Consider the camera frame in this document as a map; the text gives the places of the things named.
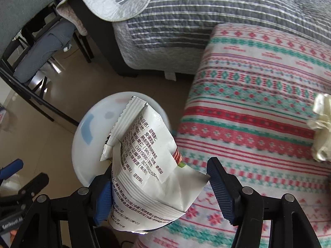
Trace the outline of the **white snack bag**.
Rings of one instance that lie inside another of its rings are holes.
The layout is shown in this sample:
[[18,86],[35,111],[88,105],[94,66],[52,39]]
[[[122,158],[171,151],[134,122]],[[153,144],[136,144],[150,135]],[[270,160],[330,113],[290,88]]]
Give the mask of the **white snack bag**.
[[136,96],[114,124],[100,159],[112,162],[108,221],[118,231],[146,232],[172,223],[210,178],[182,163],[161,115]]

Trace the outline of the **white patterned trash bin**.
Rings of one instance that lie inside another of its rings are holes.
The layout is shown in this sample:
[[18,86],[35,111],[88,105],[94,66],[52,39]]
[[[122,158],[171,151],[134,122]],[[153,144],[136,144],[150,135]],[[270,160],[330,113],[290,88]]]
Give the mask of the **white patterned trash bin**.
[[100,161],[104,143],[109,132],[133,97],[147,101],[162,117],[169,130],[169,118],[163,108],[151,97],[139,92],[119,92],[96,103],[82,118],[75,132],[71,157],[72,165],[82,186],[89,186],[92,180],[104,174],[109,161]]

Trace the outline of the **patterned red green tablecloth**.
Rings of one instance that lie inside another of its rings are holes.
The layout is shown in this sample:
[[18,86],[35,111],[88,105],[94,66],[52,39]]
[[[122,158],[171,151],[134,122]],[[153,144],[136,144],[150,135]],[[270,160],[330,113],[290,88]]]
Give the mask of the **patterned red green tablecloth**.
[[195,75],[176,143],[200,172],[219,158],[262,195],[290,193],[330,247],[330,163],[312,158],[316,95],[330,93],[330,46],[286,32],[219,24]]

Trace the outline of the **crumpled white tissue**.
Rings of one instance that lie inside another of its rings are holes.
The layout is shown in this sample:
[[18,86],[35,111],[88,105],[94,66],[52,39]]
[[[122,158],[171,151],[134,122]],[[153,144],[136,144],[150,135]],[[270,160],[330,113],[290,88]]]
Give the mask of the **crumpled white tissue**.
[[315,131],[312,156],[319,162],[330,162],[330,94],[319,93],[315,97],[313,113],[317,116],[307,121]]

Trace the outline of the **grey padded chair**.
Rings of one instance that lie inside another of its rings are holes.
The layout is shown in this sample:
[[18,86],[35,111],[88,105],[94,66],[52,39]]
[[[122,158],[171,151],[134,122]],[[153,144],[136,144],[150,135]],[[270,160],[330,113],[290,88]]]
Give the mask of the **grey padded chair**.
[[67,122],[78,122],[44,100],[48,78],[34,88],[29,84],[53,55],[75,41],[87,63],[94,55],[86,36],[78,35],[74,24],[56,11],[61,0],[1,0],[1,79],[20,97],[50,121],[45,106]]

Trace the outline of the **grey striped quilted cover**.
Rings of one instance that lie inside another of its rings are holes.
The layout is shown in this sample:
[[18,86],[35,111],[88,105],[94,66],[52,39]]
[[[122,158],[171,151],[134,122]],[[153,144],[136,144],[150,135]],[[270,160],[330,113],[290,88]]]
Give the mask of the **grey striped quilted cover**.
[[[129,19],[112,22],[133,69],[193,74],[214,26],[251,24],[330,44],[330,0],[115,0]],[[57,12],[89,35],[63,0]]]

